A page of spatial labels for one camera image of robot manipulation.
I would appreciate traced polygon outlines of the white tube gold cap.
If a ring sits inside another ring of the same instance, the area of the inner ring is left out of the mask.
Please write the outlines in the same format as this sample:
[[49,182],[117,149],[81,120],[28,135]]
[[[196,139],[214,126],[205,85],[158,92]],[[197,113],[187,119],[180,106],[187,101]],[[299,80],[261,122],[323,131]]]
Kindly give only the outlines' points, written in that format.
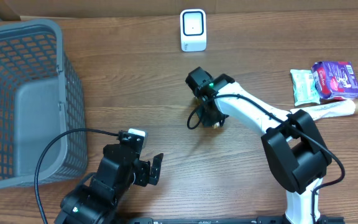
[[342,100],[324,105],[294,108],[290,112],[295,114],[299,110],[307,112],[314,121],[322,118],[350,116],[358,114],[358,100]]

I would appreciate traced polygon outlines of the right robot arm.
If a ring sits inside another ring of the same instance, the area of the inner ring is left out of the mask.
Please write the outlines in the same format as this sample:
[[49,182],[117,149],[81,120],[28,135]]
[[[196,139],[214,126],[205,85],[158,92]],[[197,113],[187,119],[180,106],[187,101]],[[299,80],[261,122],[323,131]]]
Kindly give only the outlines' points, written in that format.
[[270,106],[246,92],[232,77],[213,78],[198,67],[185,79],[199,105],[191,112],[204,126],[222,126],[232,116],[258,134],[269,169],[285,189],[287,208],[277,223],[344,223],[318,210],[322,188],[341,182],[342,162],[327,148],[311,115]]

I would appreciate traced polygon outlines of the green yellow snack packet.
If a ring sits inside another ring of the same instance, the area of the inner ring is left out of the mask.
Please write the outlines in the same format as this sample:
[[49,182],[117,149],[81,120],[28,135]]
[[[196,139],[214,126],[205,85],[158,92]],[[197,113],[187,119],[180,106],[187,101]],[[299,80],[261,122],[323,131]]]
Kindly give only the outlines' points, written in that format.
[[214,124],[212,125],[212,127],[213,127],[214,129],[219,128],[219,127],[220,127],[220,122],[214,123]]

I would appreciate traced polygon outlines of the purple Carefree pad packet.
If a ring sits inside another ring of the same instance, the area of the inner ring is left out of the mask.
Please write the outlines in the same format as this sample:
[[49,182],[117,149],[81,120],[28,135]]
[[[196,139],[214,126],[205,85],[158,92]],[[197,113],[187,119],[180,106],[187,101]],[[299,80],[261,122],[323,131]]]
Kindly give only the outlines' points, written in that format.
[[312,66],[311,71],[321,99],[358,98],[358,81],[351,62],[320,61]]

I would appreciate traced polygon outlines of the teal tissue packet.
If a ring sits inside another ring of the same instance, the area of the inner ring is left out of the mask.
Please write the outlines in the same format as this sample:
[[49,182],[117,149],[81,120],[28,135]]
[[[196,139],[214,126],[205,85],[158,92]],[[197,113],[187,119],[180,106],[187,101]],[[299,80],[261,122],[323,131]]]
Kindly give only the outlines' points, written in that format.
[[311,70],[290,70],[295,106],[303,104],[320,104],[319,93],[315,86],[315,81]]

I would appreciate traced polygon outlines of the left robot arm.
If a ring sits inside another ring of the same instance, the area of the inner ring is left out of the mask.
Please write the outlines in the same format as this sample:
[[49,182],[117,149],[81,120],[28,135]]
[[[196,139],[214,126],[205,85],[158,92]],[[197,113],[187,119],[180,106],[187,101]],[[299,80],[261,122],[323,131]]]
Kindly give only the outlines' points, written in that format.
[[130,186],[157,185],[163,154],[152,162],[140,160],[147,133],[138,129],[119,131],[117,140],[117,144],[104,146],[98,170],[63,198],[55,223],[120,223],[116,208]]

